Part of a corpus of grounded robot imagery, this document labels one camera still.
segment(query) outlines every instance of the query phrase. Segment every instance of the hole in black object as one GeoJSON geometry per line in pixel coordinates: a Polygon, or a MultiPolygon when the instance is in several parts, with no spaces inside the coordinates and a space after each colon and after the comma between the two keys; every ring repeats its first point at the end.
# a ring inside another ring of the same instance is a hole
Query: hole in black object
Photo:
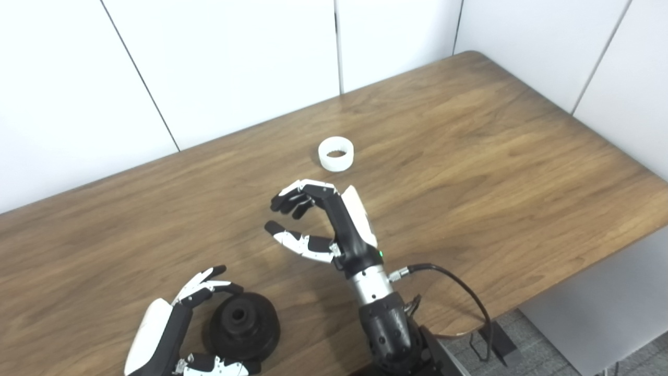
{"type": "Polygon", "coordinates": [[[242,320],[244,317],[246,317],[246,311],[243,309],[237,308],[234,311],[232,311],[232,318],[235,321],[242,320]]]}

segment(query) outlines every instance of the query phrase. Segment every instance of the black bracket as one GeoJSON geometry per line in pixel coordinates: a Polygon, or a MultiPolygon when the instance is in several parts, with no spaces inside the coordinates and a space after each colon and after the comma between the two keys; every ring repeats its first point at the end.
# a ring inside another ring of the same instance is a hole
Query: black bracket
{"type": "MultiPolygon", "coordinates": [[[[492,328],[494,328],[494,339],[492,340],[492,350],[494,354],[499,358],[501,363],[506,367],[515,367],[522,362],[522,353],[520,349],[515,346],[515,343],[512,342],[512,339],[508,337],[506,332],[501,328],[498,322],[492,321],[492,328]]],[[[482,339],[485,340],[485,343],[489,341],[489,329],[487,326],[483,326],[478,330],[482,339]]],[[[471,339],[468,343],[471,346],[471,349],[476,352],[478,358],[482,358],[473,346],[473,333],[471,333],[471,339]]]]}

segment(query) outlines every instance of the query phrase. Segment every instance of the white wall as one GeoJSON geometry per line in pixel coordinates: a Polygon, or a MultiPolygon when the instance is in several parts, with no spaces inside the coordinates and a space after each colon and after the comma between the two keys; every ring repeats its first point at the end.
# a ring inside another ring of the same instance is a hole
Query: white wall
{"type": "Polygon", "coordinates": [[[462,0],[336,0],[343,92],[452,55],[462,0]]]}
{"type": "Polygon", "coordinates": [[[105,0],[181,149],[339,94],[333,0],[105,0]]]}
{"type": "Polygon", "coordinates": [[[574,115],[668,181],[668,2],[633,0],[574,115]]]}
{"type": "Polygon", "coordinates": [[[567,112],[628,0],[465,0],[455,53],[482,52],[567,112]]]}
{"type": "Polygon", "coordinates": [[[0,54],[0,213],[176,152],[99,2],[0,2],[0,54]]]}

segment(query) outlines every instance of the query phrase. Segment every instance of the black cable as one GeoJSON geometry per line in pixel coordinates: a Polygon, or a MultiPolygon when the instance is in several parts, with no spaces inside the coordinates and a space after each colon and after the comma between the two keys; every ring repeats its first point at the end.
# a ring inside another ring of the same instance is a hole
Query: black cable
{"type": "Polygon", "coordinates": [[[408,269],[408,272],[410,274],[413,274],[414,272],[418,272],[420,270],[435,270],[437,272],[441,272],[448,277],[450,277],[453,281],[457,282],[468,294],[473,298],[473,300],[476,301],[476,304],[478,305],[478,308],[480,308],[480,311],[482,312],[482,315],[485,316],[485,324],[487,325],[487,328],[489,330],[489,338],[487,338],[487,356],[482,358],[480,355],[478,355],[478,358],[480,358],[481,361],[489,361],[490,360],[490,355],[492,354],[492,341],[494,339],[494,328],[492,327],[492,319],[490,318],[490,314],[487,313],[487,308],[482,304],[480,301],[480,298],[478,298],[478,295],[476,295],[475,292],[466,284],[464,281],[459,279],[456,275],[452,274],[450,271],[448,271],[445,268],[442,268],[438,265],[434,264],[414,264],[414,265],[409,265],[406,267],[408,269]]]}

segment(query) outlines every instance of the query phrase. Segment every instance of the silver metal joint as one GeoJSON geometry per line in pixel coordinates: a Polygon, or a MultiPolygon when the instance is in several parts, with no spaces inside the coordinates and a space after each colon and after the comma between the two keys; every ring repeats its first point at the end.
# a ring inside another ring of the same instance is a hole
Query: silver metal joint
{"type": "Polygon", "coordinates": [[[357,301],[361,306],[385,298],[394,292],[382,265],[370,266],[348,281],[357,293],[357,301]]]}
{"type": "Polygon", "coordinates": [[[407,276],[409,274],[408,272],[408,267],[404,266],[403,268],[399,270],[395,270],[394,272],[390,273],[387,276],[387,279],[390,282],[397,282],[398,280],[402,279],[403,277],[407,276]]]}
{"type": "Polygon", "coordinates": [[[332,242],[332,244],[329,245],[329,250],[332,251],[334,257],[341,257],[341,250],[339,249],[338,244],[332,242]]]}

